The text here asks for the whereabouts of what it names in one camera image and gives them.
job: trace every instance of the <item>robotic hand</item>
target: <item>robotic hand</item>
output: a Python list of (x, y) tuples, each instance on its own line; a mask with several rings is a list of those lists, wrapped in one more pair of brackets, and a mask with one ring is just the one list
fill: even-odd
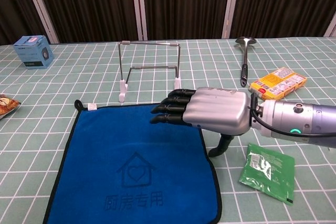
[(336, 106), (266, 100), (256, 94), (218, 88), (172, 91), (152, 110), (151, 123), (188, 125), (221, 134), (210, 157), (224, 153), (234, 136), (249, 129), (261, 135), (336, 147)]

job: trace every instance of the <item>yellow box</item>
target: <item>yellow box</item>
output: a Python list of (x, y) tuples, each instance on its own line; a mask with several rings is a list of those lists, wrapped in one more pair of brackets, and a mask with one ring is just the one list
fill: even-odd
[(307, 78), (288, 68), (276, 71), (251, 83), (249, 90), (264, 100), (280, 100), (303, 86)]

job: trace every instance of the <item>printed house logo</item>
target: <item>printed house logo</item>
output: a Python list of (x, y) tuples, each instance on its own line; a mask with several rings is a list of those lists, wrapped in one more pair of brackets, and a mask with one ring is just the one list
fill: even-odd
[(154, 170), (147, 160), (135, 152), (117, 173), (121, 173), (122, 187), (150, 186), (152, 184), (152, 171)]

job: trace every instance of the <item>black cable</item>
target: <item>black cable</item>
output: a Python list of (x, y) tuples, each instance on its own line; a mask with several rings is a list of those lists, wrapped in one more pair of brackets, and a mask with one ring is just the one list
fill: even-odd
[(279, 130), (277, 128), (274, 128), (273, 126), (265, 123), (262, 119), (260, 119), (260, 117), (258, 116), (258, 113), (257, 113), (257, 109), (256, 109), (257, 105), (258, 105), (258, 97), (254, 93), (252, 93), (252, 95), (251, 95), (251, 107), (250, 107), (251, 115), (258, 123), (260, 123), (265, 128), (269, 129), (270, 131), (274, 131), (276, 133), (286, 135), (286, 136), (295, 136), (295, 137), (336, 137), (336, 132), (307, 134), (307, 133), (287, 132), (287, 131), (282, 131), (282, 130)]

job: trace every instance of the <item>metal tube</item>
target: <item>metal tube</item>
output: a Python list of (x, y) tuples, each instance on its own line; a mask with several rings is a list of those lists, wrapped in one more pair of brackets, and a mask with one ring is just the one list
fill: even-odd
[(127, 76), (126, 83), (128, 83), (128, 79), (132, 69), (153, 69), (153, 68), (168, 68), (172, 69), (175, 68), (175, 77), (178, 78), (180, 76), (180, 55), (181, 55), (181, 45), (179, 43), (156, 43), (156, 42), (142, 42), (142, 41), (122, 41), (118, 43), (118, 50), (119, 50), (119, 65), (120, 65), (120, 74), (121, 80), (123, 80), (122, 74), (122, 63), (121, 63), (121, 50), (120, 45), (130, 45), (130, 44), (138, 44), (138, 45), (159, 45), (159, 46), (175, 46), (178, 47), (177, 53), (177, 66), (169, 67), (169, 66), (141, 66), (141, 67), (131, 67), (130, 71)]
[(243, 64), (247, 64), (247, 47), (248, 47), (248, 41), (245, 40)]
[(118, 50), (119, 50), (119, 65), (120, 65), (120, 75), (121, 75), (121, 80), (123, 80), (123, 77), (122, 77), (122, 64), (121, 64), (120, 44), (121, 44), (121, 42), (118, 43)]

